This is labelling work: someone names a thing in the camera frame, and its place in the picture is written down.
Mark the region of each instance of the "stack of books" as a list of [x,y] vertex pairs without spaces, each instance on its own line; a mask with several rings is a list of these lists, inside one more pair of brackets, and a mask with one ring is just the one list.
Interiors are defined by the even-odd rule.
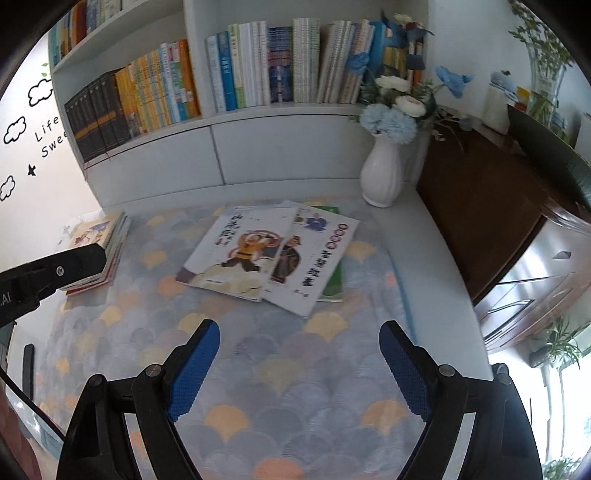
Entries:
[[307,317],[316,302],[341,301],[340,260],[358,221],[286,200],[230,207],[178,272],[178,282]]
[[89,33],[138,0],[82,0],[54,25],[49,33],[49,51],[56,66]]
[[100,210],[75,218],[64,228],[58,251],[99,244],[107,257],[104,270],[63,287],[66,295],[75,295],[111,282],[117,271],[121,248],[127,237],[131,218],[123,210]]
[[133,137],[199,115],[186,40],[104,73],[65,104],[84,162]]
[[377,23],[340,20],[321,29],[318,18],[296,18],[290,27],[228,26],[207,39],[217,111],[292,101],[356,103],[364,70],[349,70],[348,62],[370,53]]

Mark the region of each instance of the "white flower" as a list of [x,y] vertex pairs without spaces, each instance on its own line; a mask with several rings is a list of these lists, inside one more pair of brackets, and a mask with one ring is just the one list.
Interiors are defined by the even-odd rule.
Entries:
[[410,82],[400,77],[386,77],[382,75],[379,79],[375,79],[375,83],[381,88],[388,90],[398,90],[402,93],[408,93],[410,91]]
[[396,99],[396,106],[413,118],[419,118],[427,113],[425,105],[420,100],[417,100],[410,95],[398,97]]

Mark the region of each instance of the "cloud decal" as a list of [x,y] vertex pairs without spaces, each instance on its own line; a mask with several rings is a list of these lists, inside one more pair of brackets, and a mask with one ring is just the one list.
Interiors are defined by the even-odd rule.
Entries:
[[11,123],[6,129],[6,133],[4,134],[4,143],[8,145],[10,142],[17,141],[18,137],[20,137],[26,129],[27,123],[25,122],[25,118],[22,116],[16,122]]
[[53,92],[51,80],[41,79],[29,90],[29,106],[35,106],[42,100],[47,100]]
[[9,175],[6,181],[0,186],[0,202],[3,202],[8,197],[10,197],[14,187],[17,183],[14,181],[14,177]]

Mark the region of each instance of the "white wall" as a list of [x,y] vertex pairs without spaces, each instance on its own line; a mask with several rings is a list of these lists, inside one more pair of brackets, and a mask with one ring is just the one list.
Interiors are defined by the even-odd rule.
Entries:
[[[0,183],[9,176],[14,179],[9,196],[7,187],[0,192],[0,271],[52,254],[70,218],[100,208],[64,138],[51,82],[46,90],[50,96],[30,106],[30,88],[50,78],[46,62],[47,36],[27,56],[0,99]],[[10,132],[8,127],[20,117],[26,127],[17,138],[16,127]],[[28,174],[29,165],[35,176]]]
[[[527,49],[508,33],[518,18],[506,0],[429,0],[428,25],[435,34],[428,44],[430,77],[436,79],[437,65],[475,77],[460,100],[447,90],[439,93],[440,104],[481,116],[491,73],[500,70],[509,70],[517,85],[530,88]],[[582,113],[591,111],[591,87],[577,66],[567,70],[558,101],[573,136]]]

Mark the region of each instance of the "white vase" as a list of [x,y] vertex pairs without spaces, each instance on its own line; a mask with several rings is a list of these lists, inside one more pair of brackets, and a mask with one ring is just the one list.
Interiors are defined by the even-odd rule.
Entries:
[[393,204],[404,184],[401,146],[387,135],[374,137],[374,147],[361,169],[361,193],[370,205],[386,208]]

